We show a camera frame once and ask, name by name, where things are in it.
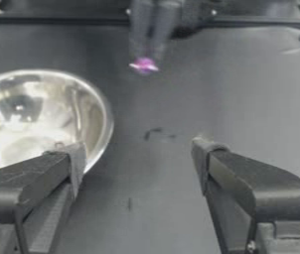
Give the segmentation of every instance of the stain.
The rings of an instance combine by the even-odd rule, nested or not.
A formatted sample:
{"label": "stain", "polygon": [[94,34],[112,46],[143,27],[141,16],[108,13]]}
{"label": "stain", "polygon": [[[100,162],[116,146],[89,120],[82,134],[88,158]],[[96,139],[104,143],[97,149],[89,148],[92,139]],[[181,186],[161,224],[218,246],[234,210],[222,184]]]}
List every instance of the stain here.
{"label": "stain", "polygon": [[169,138],[175,140],[177,139],[177,135],[176,134],[169,135]]}
{"label": "stain", "polygon": [[161,127],[153,128],[152,130],[147,131],[145,136],[144,136],[145,141],[151,140],[152,135],[155,133],[163,133],[163,132],[164,132],[164,128],[161,128]]}
{"label": "stain", "polygon": [[131,197],[128,200],[128,210],[132,211],[133,210],[133,198]]}

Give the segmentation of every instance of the purple object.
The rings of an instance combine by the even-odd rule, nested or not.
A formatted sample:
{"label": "purple object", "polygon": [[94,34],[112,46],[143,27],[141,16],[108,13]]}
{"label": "purple object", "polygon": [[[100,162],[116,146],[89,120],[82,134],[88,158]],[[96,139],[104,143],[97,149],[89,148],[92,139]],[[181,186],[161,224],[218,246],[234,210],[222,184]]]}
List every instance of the purple object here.
{"label": "purple object", "polygon": [[141,74],[151,74],[160,70],[156,66],[156,62],[152,59],[141,58],[135,63],[131,64],[131,67],[137,70]]}

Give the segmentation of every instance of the dark tabletop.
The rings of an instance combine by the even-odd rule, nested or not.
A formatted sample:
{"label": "dark tabletop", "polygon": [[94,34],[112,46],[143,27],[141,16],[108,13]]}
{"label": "dark tabletop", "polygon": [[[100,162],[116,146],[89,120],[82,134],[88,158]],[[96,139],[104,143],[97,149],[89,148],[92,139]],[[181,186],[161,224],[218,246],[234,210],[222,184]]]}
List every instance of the dark tabletop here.
{"label": "dark tabletop", "polygon": [[173,41],[164,71],[128,68],[122,28],[0,25],[0,72],[54,68],[106,94],[116,133],[85,177],[64,254],[220,253],[191,157],[201,132],[300,175],[300,31],[214,29]]}

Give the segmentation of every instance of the bowl rim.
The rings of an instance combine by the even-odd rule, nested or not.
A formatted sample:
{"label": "bowl rim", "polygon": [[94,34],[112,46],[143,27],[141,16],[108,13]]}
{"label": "bowl rim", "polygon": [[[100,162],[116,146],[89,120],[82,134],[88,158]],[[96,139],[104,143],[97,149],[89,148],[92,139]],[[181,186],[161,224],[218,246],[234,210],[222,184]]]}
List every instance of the bowl rim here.
{"label": "bowl rim", "polygon": [[101,89],[94,85],[93,82],[80,77],[77,74],[73,74],[72,72],[68,72],[64,70],[52,69],[52,68],[18,69],[18,70],[0,73],[0,80],[9,78],[10,76],[19,76],[19,75],[27,75],[27,74],[48,74],[48,75],[58,76],[66,79],[72,79],[97,98],[98,105],[101,107],[102,115],[104,115],[102,133],[100,135],[96,147],[86,158],[86,167],[84,170],[84,173],[86,174],[92,170],[93,166],[97,164],[98,160],[101,159],[102,154],[112,140],[112,136],[114,132],[114,117],[113,117],[110,102],[106,96],[104,95]]}

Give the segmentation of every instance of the silver bowl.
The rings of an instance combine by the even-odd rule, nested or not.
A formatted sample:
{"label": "silver bowl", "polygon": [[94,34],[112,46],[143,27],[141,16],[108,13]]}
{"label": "silver bowl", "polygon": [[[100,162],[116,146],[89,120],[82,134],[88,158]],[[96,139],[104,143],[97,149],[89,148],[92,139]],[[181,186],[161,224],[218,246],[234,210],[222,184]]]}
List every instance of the silver bowl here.
{"label": "silver bowl", "polygon": [[65,72],[0,74],[0,168],[84,142],[88,172],[113,133],[113,116],[98,88]]}

